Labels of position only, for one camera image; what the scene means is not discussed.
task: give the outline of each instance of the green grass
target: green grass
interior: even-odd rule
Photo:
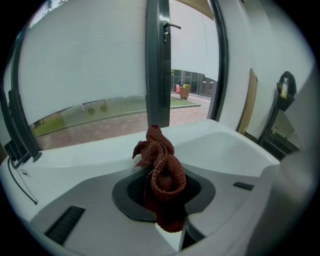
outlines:
[[[171,97],[170,106],[186,106],[195,103]],[[101,111],[101,107],[106,106],[105,112]],[[44,123],[36,128],[32,128],[36,137],[46,133],[54,132],[66,127],[75,126],[99,119],[129,115],[134,113],[146,112],[146,98],[144,96],[125,97],[120,99],[100,101],[94,104],[84,106],[84,110],[79,106],[76,109],[66,110],[59,114],[44,119]]]

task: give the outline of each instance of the paved ground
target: paved ground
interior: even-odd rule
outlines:
[[[208,103],[205,102],[205,99],[196,97],[189,97],[188,101],[201,104],[201,106],[171,109],[170,126],[207,118],[210,101]],[[147,128],[147,113],[139,113],[80,124],[39,136],[37,139],[42,148],[48,150],[144,132]]]
[[[171,97],[180,99],[180,94],[171,94]],[[208,112],[209,106],[210,106],[210,98],[209,97],[198,97],[194,94],[189,94],[189,97],[187,99],[189,102],[200,104],[201,108],[206,110]]]

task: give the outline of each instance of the curved white surface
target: curved white surface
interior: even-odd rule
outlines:
[[[210,119],[166,127],[162,133],[174,145],[175,156],[182,163],[196,167],[259,177],[265,167],[279,164],[251,140]],[[138,141],[145,140],[145,135],[140,132],[45,150],[37,162],[33,163],[31,159],[18,170],[12,170],[20,185],[24,189],[28,186],[37,197],[38,205],[34,205],[14,183],[7,161],[0,167],[1,182],[16,214],[29,222],[46,205],[80,182],[133,167],[139,160],[132,159],[133,149]],[[22,170],[29,174],[23,176],[24,182],[17,173]],[[177,248],[176,242],[170,244]]]

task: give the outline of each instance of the black cable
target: black cable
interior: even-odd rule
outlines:
[[[23,192],[35,205],[37,205],[38,202],[35,201],[35,200],[33,200],[33,199],[31,198],[31,196],[27,194],[27,192],[20,186],[20,184],[19,184],[19,183],[17,182],[17,180],[15,179],[14,175],[12,174],[11,168],[10,168],[10,160],[11,160],[11,159],[9,158],[9,159],[8,159],[8,168],[9,168],[9,172],[10,172],[10,174],[11,174],[11,176],[12,176],[15,184],[17,184],[18,187],[22,190],[22,192]]]

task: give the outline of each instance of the red object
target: red object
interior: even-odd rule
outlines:
[[[163,136],[159,125],[150,125],[146,140],[139,141],[132,158],[141,154],[136,166],[153,166],[144,187],[145,207],[156,214],[156,222],[167,232],[179,232],[183,228],[184,200],[179,196],[186,187],[186,175],[175,149]]]

